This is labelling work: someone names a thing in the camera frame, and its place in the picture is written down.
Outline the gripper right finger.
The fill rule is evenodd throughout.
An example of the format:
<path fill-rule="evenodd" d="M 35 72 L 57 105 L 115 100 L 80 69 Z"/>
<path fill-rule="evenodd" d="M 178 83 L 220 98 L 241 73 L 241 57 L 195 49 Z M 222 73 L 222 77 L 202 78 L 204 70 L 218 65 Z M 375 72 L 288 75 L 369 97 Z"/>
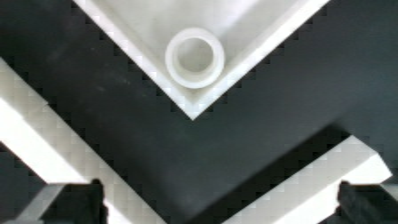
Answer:
<path fill-rule="evenodd" d="M 337 202 L 352 224 L 398 224 L 398 184 L 343 181 Z"/>

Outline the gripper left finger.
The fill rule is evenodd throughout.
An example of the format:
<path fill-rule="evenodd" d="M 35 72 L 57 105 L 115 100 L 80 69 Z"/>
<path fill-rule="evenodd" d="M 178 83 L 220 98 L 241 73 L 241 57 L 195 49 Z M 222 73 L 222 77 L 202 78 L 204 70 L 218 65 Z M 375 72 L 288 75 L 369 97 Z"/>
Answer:
<path fill-rule="evenodd" d="M 48 184 L 18 216 L 0 224 L 108 224 L 105 187 L 89 183 Z"/>

